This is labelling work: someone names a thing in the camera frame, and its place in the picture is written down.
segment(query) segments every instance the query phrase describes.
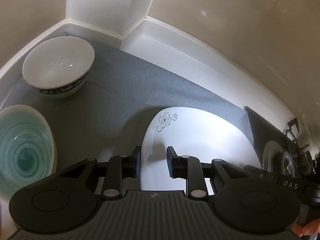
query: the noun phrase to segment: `spiral pattern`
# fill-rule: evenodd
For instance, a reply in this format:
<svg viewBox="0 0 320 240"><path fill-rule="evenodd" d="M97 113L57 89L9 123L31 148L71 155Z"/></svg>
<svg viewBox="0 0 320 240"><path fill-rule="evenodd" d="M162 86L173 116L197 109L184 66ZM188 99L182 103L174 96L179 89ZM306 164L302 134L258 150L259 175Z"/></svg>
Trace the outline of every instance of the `spiral pattern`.
<svg viewBox="0 0 320 240"><path fill-rule="evenodd" d="M50 174L51 132L38 116L9 112L0 119L0 190L6 198Z"/></svg>

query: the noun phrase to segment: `teal bowl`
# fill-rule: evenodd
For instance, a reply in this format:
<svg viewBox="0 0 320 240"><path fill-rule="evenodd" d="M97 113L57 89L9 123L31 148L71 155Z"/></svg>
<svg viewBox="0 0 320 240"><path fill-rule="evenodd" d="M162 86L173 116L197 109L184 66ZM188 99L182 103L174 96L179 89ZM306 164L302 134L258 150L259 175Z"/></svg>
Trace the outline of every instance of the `teal bowl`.
<svg viewBox="0 0 320 240"><path fill-rule="evenodd" d="M54 173L56 147L51 129L36 109L9 106L0 112L0 198Z"/></svg>

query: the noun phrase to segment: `ribbed black surface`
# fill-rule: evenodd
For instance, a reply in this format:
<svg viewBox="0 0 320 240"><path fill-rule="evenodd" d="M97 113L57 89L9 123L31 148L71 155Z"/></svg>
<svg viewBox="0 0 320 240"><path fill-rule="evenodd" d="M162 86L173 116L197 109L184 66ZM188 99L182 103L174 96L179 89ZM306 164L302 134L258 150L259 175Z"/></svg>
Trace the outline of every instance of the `ribbed black surface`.
<svg viewBox="0 0 320 240"><path fill-rule="evenodd" d="M223 224L208 204L186 198L182 191L128 191L106 201L85 225L57 235L18 231L12 240L195 240L298 239L291 232L254 236Z"/></svg>

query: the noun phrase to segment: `plate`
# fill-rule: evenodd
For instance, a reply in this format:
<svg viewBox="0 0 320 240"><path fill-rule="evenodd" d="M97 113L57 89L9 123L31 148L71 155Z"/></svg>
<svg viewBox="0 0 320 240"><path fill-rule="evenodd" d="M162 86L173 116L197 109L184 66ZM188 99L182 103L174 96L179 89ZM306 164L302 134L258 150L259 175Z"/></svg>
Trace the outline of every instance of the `plate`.
<svg viewBox="0 0 320 240"><path fill-rule="evenodd" d="M219 158L241 168L249 164L261 169L251 143L237 127L200 109L170 107L153 118L143 139L142 190L186 190L186 180L169 175L168 146L173 146L178 156L194 156L203 163ZM213 195L209 179L205 180L208 193Z"/></svg>

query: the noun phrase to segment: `hand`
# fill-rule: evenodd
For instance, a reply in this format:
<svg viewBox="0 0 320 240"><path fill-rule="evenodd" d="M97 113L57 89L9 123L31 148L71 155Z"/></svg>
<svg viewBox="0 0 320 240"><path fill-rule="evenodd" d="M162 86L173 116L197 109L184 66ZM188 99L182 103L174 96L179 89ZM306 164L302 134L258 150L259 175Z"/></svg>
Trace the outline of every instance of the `hand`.
<svg viewBox="0 0 320 240"><path fill-rule="evenodd" d="M299 224L295 224L291 231L297 235L298 237L301 236L311 236L315 233L320 233L320 218L310 222L305 226L301 226Z"/></svg>

